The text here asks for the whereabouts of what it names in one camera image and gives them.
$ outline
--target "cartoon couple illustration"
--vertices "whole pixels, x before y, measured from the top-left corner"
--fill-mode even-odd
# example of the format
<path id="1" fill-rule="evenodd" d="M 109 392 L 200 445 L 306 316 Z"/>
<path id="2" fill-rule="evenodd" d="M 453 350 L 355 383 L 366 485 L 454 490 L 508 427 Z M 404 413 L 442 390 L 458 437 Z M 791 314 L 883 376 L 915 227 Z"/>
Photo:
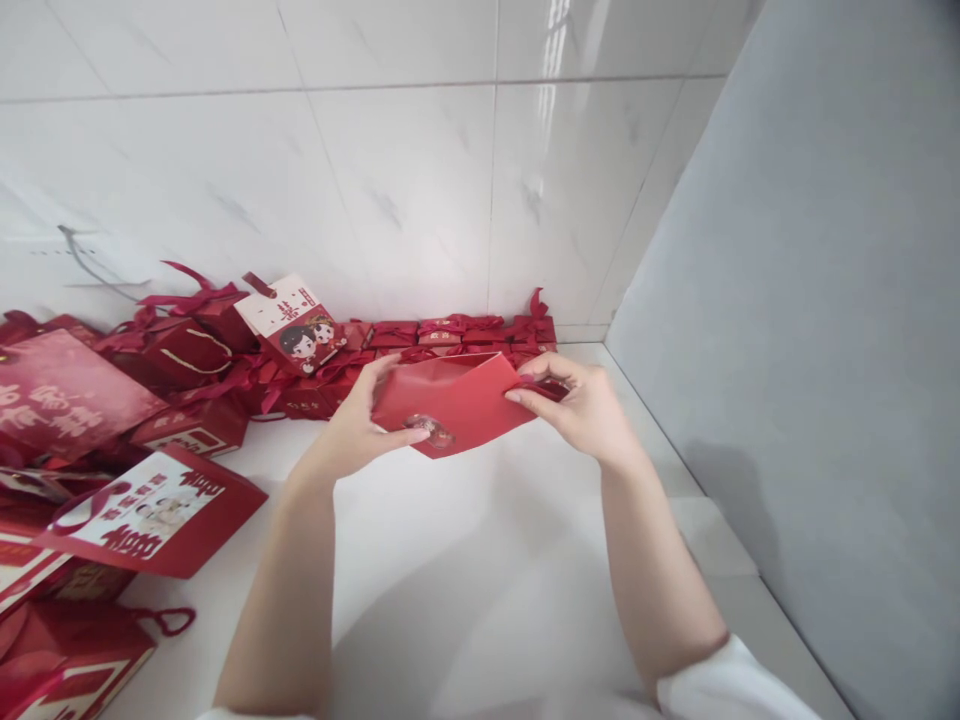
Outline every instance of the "cartoon couple illustration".
<path id="1" fill-rule="evenodd" d="M 335 335 L 333 320 L 315 315 L 307 320 L 306 325 L 284 328 L 280 333 L 280 347 L 287 355 L 300 360 L 300 368 L 309 375 L 330 357 L 332 353 L 327 350 L 346 343 L 345 338 L 334 342 Z"/>

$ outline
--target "left hand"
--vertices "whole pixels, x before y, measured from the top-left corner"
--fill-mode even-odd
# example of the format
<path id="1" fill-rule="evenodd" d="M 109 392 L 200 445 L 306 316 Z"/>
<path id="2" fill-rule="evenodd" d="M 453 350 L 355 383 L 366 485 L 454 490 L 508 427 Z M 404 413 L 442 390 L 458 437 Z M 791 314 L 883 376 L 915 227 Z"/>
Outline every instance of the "left hand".
<path id="1" fill-rule="evenodd" d="M 430 437 L 423 428 L 385 433 L 370 420 L 374 391 L 399 361 L 399 354 L 387 355 L 364 366 L 347 399 L 293 468 L 291 481 L 332 486 L 371 460 Z"/>

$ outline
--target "white sleeve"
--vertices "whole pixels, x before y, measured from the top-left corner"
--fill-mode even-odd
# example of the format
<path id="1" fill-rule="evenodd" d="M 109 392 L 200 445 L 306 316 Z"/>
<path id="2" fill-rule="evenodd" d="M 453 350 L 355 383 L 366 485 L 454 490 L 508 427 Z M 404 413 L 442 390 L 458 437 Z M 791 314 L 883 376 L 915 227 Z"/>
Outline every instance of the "white sleeve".
<path id="1" fill-rule="evenodd" d="M 703 662 L 658 682 L 657 697 L 663 714 L 678 720 L 818 720 L 736 636 Z"/>

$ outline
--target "right hand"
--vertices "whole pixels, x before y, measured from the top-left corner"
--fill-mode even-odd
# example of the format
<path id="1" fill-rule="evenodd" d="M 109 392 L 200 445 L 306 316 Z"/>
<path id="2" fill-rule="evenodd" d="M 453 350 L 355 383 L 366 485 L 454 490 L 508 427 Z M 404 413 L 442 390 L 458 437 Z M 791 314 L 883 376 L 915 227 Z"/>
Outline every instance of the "right hand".
<path id="1" fill-rule="evenodd" d="M 599 365 L 580 365 L 556 353 L 544 353 L 518 371 L 526 380 L 553 378 L 570 388 L 560 402 L 532 390 L 510 390 L 506 398 L 518 402 L 553 425 L 568 443 L 601 465 L 621 466 L 643 453 L 630 421 L 613 390 L 607 371 Z"/>

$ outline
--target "red rope handle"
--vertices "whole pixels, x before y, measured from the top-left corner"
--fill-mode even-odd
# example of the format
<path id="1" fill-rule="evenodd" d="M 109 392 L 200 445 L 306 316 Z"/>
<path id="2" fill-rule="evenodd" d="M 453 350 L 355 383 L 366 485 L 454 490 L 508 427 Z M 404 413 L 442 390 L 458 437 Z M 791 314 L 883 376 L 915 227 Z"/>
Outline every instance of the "red rope handle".
<path id="1" fill-rule="evenodd" d="M 197 611 L 193 608 L 168 608 L 166 610 L 151 610 L 150 608 L 129 608 L 130 615 L 135 620 L 153 620 L 160 626 L 160 632 L 164 637 L 176 637 L 183 633 L 188 627 L 193 625 L 197 619 Z M 171 628 L 165 616 L 183 615 L 186 620 L 178 628 Z"/>

